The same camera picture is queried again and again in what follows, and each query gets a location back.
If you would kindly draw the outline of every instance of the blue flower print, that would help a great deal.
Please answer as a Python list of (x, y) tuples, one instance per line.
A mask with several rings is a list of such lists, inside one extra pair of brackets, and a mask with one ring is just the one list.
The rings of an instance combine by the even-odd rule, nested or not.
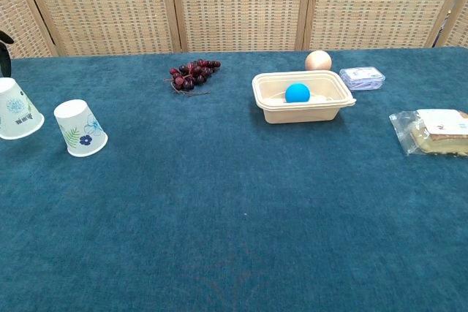
[(101, 135), (102, 128), (92, 114), (88, 116), (88, 123), (85, 125), (86, 134)]
[(80, 137), (80, 144), (90, 145), (92, 140), (93, 138), (91, 138), (89, 135), (83, 135), (82, 137)]
[(10, 99), (7, 101), (7, 110), (10, 111), (11, 113), (21, 113), (23, 112), (24, 108), (26, 106), (21, 100), (18, 99)]

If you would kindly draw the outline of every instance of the plastic bag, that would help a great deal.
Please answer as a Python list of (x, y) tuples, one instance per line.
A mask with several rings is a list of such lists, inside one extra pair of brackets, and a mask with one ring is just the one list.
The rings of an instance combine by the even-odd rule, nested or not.
[(424, 109), (389, 116), (407, 155), (468, 156), (468, 114), (458, 110)]

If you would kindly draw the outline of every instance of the white paper cup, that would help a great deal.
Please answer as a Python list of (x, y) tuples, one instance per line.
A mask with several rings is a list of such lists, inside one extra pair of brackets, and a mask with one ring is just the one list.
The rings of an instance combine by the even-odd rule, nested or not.
[(13, 140), (33, 134), (44, 116), (13, 78), (0, 77), (0, 138)]
[(53, 111), (68, 152), (76, 157), (90, 156), (104, 148), (107, 134), (84, 100), (62, 102)]

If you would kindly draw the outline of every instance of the grapes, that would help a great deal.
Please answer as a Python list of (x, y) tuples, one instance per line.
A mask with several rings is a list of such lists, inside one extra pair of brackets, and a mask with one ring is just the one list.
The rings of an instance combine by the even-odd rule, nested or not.
[(172, 76), (170, 81), (171, 86), (175, 91), (184, 93), (186, 95), (200, 95), (205, 93), (189, 93), (196, 85), (202, 85), (207, 79), (221, 66), (219, 61), (204, 60), (202, 58), (196, 61), (180, 66), (178, 69), (175, 67), (169, 69)]

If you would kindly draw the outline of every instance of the small plastic box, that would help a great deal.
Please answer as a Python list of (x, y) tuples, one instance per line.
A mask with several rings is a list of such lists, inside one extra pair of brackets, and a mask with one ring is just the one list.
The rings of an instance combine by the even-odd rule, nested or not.
[(341, 69), (339, 76), (351, 91), (379, 89), (385, 80), (385, 76), (372, 66)]
[[(310, 90), (308, 102), (286, 102), (284, 93), (293, 83)], [(293, 123), (333, 120), (339, 109), (353, 106), (352, 97), (340, 77), (332, 71), (262, 73), (252, 81), (255, 101), (268, 123)]]

